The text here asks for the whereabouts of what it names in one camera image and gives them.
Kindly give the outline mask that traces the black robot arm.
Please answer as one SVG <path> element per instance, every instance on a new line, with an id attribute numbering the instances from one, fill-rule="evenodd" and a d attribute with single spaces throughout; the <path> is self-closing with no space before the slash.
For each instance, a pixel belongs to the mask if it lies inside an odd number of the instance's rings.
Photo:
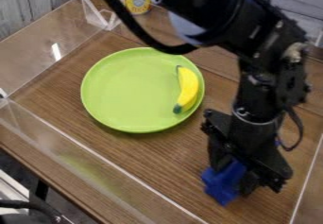
<path id="1" fill-rule="evenodd" d="M 270 0 L 152 0 L 170 17 L 180 45 L 160 43 L 141 28 L 121 0 L 104 0 L 126 28 L 156 50 L 180 55 L 218 46 L 238 58 L 240 84 L 229 113 L 205 110 L 209 166 L 205 193 L 225 203 L 258 187 L 278 192 L 292 177 L 282 156 L 294 149 L 280 135 L 284 119 L 306 100 L 306 33 Z"/>

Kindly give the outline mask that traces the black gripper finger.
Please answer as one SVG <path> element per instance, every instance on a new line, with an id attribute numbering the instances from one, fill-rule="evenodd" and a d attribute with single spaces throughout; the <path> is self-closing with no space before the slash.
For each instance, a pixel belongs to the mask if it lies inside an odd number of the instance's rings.
<path id="1" fill-rule="evenodd" d="M 248 168 L 238 180 L 238 193 L 242 197 L 248 197 L 260 187 L 266 187 L 273 193 L 280 193 L 285 183 L 285 175 L 273 171 L 261 172 L 258 169 Z"/>
<path id="2" fill-rule="evenodd" d="M 209 165 L 216 172 L 220 172 L 230 163 L 230 146 L 216 137 L 208 140 Z"/>

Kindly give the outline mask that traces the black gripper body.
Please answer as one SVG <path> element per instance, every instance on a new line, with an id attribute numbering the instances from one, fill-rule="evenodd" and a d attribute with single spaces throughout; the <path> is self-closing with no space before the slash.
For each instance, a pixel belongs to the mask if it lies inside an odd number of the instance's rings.
<path id="1" fill-rule="evenodd" d="M 286 145 L 280 136 L 284 116 L 288 115 L 298 129 L 298 138 L 292 145 Z M 210 137 L 218 138 L 230 146 L 232 162 L 238 161 L 245 170 L 258 169 L 261 172 L 273 171 L 292 177 L 292 169 L 282 157 L 278 147 L 284 151 L 293 151 L 304 135 L 301 120 L 293 109 L 286 109 L 273 119 L 265 122 L 244 118 L 236 111 L 228 115 L 214 110 L 204 111 L 201 131 Z"/>

